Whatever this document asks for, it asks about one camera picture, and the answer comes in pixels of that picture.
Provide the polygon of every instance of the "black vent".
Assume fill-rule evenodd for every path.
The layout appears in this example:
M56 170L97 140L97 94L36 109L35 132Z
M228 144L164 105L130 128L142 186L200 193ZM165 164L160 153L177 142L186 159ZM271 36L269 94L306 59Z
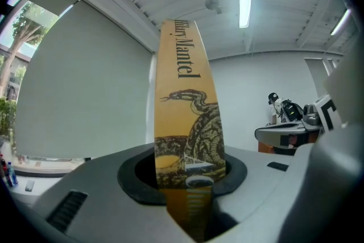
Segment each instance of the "black vent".
M47 222L61 232L65 232L87 198L87 194L70 191L57 208L51 213Z

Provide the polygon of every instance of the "snake illustration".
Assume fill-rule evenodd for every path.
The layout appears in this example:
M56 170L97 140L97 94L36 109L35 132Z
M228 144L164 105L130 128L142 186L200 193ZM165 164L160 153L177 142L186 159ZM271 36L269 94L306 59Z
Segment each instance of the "snake illustration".
M189 157L204 162L224 164L224 140L218 103L205 103L207 95L203 91L194 89L172 92L168 97L162 97L162 101L185 100L191 102L192 112L198 115L193 124L184 153Z

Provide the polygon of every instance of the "serpent drawing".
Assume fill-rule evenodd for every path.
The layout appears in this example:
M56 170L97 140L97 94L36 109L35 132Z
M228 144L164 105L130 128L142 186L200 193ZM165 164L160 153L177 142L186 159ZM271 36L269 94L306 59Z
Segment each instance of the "serpent drawing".
M218 103L205 103L207 95L203 91L194 89L172 92L168 97L161 98L161 101L181 100L191 102L191 110L198 117L191 127L188 136L157 137L156 157L163 155L178 155L180 162L185 155L193 159L211 163L212 166L204 173L214 181L225 174L224 140ZM157 173L157 179L162 183L183 187L185 172L180 167L180 176L168 175L169 173Z

